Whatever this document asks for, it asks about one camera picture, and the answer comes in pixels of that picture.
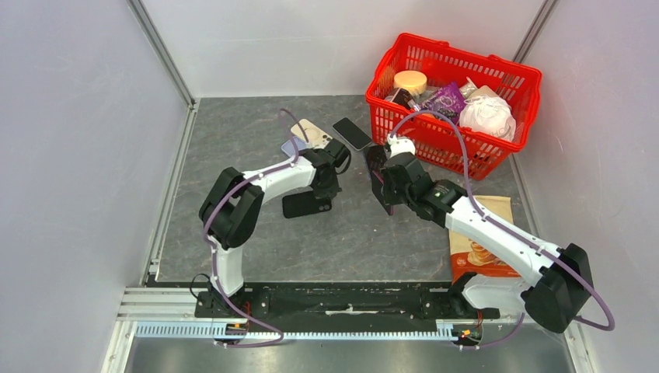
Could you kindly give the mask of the black smartphone purple edge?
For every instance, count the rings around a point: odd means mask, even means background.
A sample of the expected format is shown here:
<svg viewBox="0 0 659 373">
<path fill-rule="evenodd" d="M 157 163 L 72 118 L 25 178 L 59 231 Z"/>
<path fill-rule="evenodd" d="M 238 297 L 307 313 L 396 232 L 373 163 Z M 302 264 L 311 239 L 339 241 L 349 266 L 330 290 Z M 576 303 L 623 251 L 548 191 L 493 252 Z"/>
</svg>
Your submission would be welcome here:
<svg viewBox="0 0 659 373">
<path fill-rule="evenodd" d="M 371 180 L 371 192 L 387 215 L 392 216 L 394 214 L 394 207 L 385 202 L 384 179 L 381 174 L 381 168 L 387 160 L 384 147 L 381 145 L 367 147 L 364 150 L 364 160 Z"/>
</svg>

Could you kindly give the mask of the lavender phone case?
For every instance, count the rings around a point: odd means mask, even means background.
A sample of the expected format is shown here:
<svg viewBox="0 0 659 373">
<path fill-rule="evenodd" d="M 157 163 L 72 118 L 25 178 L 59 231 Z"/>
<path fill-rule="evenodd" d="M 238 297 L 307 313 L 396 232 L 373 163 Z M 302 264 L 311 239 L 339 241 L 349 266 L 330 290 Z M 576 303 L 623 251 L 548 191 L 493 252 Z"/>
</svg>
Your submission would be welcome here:
<svg viewBox="0 0 659 373">
<path fill-rule="evenodd" d="M 295 146 L 298 145 L 298 139 L 293 137 L 292 139 L 287 140 L 281 146 L 281 151 L 287 156 L 292 157 L 295 155 Z"/>
</svg>

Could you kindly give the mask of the black phone case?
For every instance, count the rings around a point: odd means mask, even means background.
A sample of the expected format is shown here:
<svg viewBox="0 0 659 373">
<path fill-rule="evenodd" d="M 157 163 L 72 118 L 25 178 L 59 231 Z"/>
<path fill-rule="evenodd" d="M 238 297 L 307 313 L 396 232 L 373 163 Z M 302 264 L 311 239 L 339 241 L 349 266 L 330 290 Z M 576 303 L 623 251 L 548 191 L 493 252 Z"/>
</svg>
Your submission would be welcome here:
<svg viewBox="0 0 659 373">
<path fill-rule="evenodd" d="M 282 198 L 282 212 L 285 218 L 300 218 L 328 212 L 331 209 L 331 198 L 316 197 L 312 191 L 287 195 Z"/>
</svg>

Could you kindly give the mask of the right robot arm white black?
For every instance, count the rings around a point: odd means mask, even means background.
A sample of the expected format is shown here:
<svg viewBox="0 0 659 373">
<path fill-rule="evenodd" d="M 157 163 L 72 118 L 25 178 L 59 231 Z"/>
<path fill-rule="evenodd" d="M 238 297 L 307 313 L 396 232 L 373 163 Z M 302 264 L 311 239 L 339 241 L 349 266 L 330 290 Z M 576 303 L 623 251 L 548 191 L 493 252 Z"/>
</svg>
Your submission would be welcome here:
<svg viewBox="0 0 659 373">
<path fill-rule="evenodd" d="M 518 279 L 468 274 L 448 297 L 459 318 L 478 309 L 518 309 L 548 331 L 562 333 L 594 296 L 590 260 L 571 243 L 560 247 L 512 225 L 472 195 L 469 186 L 433 180 L 409 152 L 388 159 L 381 169 L 388 204 L 404 204 L 419 218 L 481 245 L 511 267 Z"/>
</svg>

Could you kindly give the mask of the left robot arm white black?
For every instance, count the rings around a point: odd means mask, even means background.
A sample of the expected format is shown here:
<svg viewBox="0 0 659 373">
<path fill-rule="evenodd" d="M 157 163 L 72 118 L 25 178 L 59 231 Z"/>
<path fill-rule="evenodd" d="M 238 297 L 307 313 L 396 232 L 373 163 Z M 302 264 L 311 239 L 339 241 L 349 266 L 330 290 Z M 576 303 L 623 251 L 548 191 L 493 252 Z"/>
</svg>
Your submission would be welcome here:
<svg viewBox="0 0 659 373">
<path fill-rule="evenodd" d="M 301 150 L 265 169 L 224 169 L 200 207 L 204 240 L 211 247 L 211 284 L 218 292 L 214 307 L 225 317 L 244 306 L 242 251 L 256 229 L 262 206 L 280 197 L 285 218 L 328 212 L 341 191 L 338 176 L 351 153 L 338 140 L 322 148 Z"/>
</svg>

